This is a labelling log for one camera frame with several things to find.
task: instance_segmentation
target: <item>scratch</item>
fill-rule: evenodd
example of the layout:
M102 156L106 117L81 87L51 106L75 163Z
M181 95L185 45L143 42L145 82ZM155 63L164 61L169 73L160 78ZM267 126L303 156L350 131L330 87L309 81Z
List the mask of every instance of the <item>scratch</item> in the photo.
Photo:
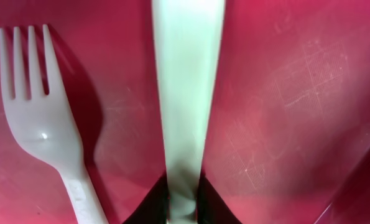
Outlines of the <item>scratch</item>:
M308 96L308 94L304 94L304 95L302 95L302 96L298 97L296 100L291 101L290 103L287 103L287 104L286 104L286 105L284 105L284 106L285 106L285 107L292 106L292 105L294 105L294 104L298 103L300 100L302 100L302 99L303 99L303 98L305 98L306 96Z

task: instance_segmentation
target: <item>fork tine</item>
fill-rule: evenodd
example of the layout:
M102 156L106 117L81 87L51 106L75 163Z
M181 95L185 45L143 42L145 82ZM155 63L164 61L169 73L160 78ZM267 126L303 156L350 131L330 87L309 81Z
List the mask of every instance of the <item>fork tine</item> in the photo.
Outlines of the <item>fork tine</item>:
M47 64L49 94L51 94L55 90L64 90L64 85L62 81L62 76L60 74L58 61L56 59L55 50L53 49L48 25L44 24L42 26L42 30L44 33L45 61Z
M37 53L37 42L35 40L33 26L29 26L29 76L31 98L44 96L45 92L42 86L41 69Z
M0 28L0 78L2 100L13 99L11 68L9 66L5 30L3 28Z
M21 41L21 30L18 27L14 28L13 32L13 66L14 66L14 83L16 99L25 98L25 77L23 64L23 51Z

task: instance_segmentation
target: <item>red table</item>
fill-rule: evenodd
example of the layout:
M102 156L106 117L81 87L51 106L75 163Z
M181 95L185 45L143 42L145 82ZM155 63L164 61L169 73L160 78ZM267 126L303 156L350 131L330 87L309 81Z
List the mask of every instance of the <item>red table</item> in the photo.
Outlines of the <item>red table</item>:
M121 223L165 169L150 1L0 0L0 27L45 23L92 181ZM369 149L370 0L227 0L203 167L233 213L370 223ZM13 139L0 94L4 223L76 221L57 172Z

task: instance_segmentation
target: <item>plastic cutlery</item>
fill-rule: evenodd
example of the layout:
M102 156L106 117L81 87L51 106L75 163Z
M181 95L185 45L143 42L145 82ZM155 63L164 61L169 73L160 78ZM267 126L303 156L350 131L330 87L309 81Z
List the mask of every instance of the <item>plastic cutlery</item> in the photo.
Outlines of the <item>plastic cutlery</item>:
M51 165L63 179L79 224L108 223L83 162L83 146L68 104L55 51L43 26L49 94L42 86L35 32L29 27L30 98L22 58L21 32L14 28L14 79L7 53L6 35L0 29L2 100L11 132L23 150Z
M194 220L224 0L153 0L152 10L170 219Z

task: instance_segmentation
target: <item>fork handle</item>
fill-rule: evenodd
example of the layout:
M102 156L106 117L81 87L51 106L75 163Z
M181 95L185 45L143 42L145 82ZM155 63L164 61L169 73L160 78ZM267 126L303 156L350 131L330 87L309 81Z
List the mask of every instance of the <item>fork handle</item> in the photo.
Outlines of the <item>fork handle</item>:
M61 176L78 224L108 224L88 173L77 179Z

